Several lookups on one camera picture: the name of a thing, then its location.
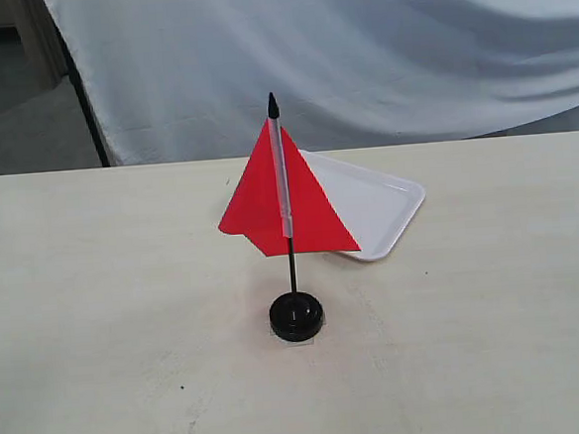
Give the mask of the red flag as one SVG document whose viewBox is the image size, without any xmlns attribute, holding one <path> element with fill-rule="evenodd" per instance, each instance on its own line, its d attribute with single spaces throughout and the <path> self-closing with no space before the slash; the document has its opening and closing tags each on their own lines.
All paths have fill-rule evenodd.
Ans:
<svg viewBox="0 0 579 434">
<path fill-rule="evenodd" d="M 267 257 L 288 256 L 290 292 L 296 293 L 296 253 L 355 252 L 360 246 L 282 127 L 272 94 L 267 111 L 218 227 L 224 234 L 246 237 Z"/>
</svg>

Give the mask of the black round flag base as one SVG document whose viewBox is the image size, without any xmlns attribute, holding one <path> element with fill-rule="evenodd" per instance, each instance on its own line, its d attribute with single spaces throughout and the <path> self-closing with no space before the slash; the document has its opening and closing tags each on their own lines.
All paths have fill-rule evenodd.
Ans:
<svg viewBox="0 0 579 434">
<path fill-rule="evenodd" d="M 321 303 L 306 292 L 287 292 L 278 297 L 269 310 L 271 329 L 284 341 L 310 340 L 324 324 Z"/>
</svg>

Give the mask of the white plastic tray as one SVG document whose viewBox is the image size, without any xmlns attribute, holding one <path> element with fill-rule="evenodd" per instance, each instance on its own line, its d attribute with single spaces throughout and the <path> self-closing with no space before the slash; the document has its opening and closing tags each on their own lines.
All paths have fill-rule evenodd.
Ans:
<svg viewBox="0 0 579 434">
<path fill-rule="evenodd" d="M 302 155 L 359 245 L 347 255 L 368 263 L 386 257 L 424 201 L 424 187 L 319 153 Z"/>
</svg>

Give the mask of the white draped cloth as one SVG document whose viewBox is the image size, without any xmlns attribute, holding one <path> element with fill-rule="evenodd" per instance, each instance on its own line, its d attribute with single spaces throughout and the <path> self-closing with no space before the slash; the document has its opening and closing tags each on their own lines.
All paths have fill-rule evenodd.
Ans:
<svg viewBox="0 0 579 434">
<path fill-rule="evenodd" d="M 579 0 L 46 0 L 121 164 L 579 130 Z"/>
</svg>

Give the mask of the black metal frame post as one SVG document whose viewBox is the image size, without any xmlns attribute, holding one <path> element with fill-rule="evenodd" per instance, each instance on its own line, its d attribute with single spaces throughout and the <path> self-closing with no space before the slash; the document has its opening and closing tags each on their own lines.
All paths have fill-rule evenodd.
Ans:
<svg viewBox="0 0 579 434">
<path fill-rule="evenodd" d="M 106 146 L 103 143 L 101 131 L 98 129 L 98 123 L 93 115 L 91 103 L 88 100 L 86 89 L 84 89 L 81 75 L 78 72 L 75 61 L 72 58 L 70 50 L 66 45 L 60 30 L 56 29 L 56 33 L 58 34 L 59 46 L 61 47 L 62 53 L 64 55 L 67 76 L 73 90 L 75 91 L 82 116 L 85 119 L 86 127 L 90 134 L 95 151 L 97 152 L 98 159 L 100 160 L 102 167 L 110 167 L 112 163 L 109 159 Z"/>
</svg>

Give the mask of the beige wooden furniture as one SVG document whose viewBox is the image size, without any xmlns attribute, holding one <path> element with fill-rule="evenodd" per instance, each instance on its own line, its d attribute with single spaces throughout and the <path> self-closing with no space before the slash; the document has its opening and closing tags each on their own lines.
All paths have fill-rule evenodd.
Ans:
<svg viewBox="0 0 579 434">
<path fill-rule="evenodd" d="M 14 31 L 40 87 L 51 90 L 67 74 L 60 36 L 44 0 L 0 0 L 0 31 Z"/>
</svg>

